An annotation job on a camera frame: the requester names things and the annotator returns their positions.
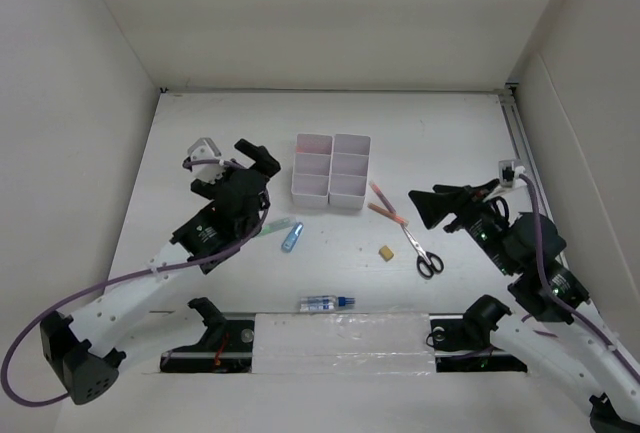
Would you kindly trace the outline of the red highlighter pen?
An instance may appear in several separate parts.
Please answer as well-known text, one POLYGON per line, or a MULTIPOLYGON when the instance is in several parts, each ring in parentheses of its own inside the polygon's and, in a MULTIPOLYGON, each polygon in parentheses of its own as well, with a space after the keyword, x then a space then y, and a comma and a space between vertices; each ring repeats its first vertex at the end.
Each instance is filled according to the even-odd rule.
POLYGON ((332 151, 331 141, 311 141, 298 142, 296 144, 297 153, 330 155, 332 151))

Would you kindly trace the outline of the purple pen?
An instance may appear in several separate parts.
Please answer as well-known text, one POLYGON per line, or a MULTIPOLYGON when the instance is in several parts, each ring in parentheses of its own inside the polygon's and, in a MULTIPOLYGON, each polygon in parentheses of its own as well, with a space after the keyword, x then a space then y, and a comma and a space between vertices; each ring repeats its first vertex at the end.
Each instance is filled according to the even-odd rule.
POLYGON ((369 186, 373 190, 373 192, 376 194, 376 196, 380 199, 380 201, 382 202, 384 207, 387 209, 387 211, 389 211, 390 213, 395 215, 396 214, 396 209, 393 207, 393 205, 390 203, 390 201, 384 195, 384 193, 381 191, 381 189, 377 186, 377 184, 375 182, 373 182, 372 180, 370 180, 369 181, 369 186))

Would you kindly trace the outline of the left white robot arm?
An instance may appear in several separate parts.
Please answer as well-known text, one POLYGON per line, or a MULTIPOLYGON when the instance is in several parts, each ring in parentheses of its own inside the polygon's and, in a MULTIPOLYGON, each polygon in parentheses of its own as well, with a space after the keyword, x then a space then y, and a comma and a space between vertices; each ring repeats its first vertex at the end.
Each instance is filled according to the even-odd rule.
POLYGON ((192 192, 207 202, 140 276, 121 277, 85 306, 67 315, 54 310, 40 321, 45 358, 73 403, 96 400, 149 357, 223 342, 227 320, 199 289, 259 233, 270 207, 267 184, 281 169, 264 146, 241 139, 234 147, 250 166, 224 158, 209 138, 189 148, 183 166, 194 175, 192 192))

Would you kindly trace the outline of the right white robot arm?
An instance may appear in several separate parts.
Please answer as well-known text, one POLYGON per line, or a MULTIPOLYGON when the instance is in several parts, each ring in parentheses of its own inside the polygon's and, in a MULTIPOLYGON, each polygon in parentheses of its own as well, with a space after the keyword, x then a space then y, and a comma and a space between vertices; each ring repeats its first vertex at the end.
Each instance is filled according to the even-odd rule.
POLYGON ((550 380, 589 419, 595 432, 639 429, 639 363, 614 337, 588 290, 559 261, 566 247, 539 211, 522 173, 480 186, 436 185, 408 194, 427 229, 463 231, 504 275, 515 302, 546 327, 539 332, 485 294, 462 314, 431 322, 429 346, 466 360, 501 350, 550 380))

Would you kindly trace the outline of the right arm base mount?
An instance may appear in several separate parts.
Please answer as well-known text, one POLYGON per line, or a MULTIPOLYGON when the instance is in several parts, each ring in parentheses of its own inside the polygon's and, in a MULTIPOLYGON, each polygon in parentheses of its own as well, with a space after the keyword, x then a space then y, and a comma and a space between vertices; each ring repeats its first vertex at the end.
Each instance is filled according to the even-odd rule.
POLYGON ((473 339, 461 315, 433 315, 425 344, 431 348, 437 373, 527 373, 527 366, 514 356, 484 340, 473 339))

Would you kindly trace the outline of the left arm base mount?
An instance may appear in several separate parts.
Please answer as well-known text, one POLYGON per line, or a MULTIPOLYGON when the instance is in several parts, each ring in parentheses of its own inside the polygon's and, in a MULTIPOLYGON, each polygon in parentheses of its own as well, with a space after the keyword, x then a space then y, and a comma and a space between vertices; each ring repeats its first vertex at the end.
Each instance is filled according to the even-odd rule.
POLYGON ((160 371, 167 374, 250 373, 256 315, 225 315, 205 297, 192 299, 188 306, 201 317, 204 332, 197 342, 163 353, 160 371))

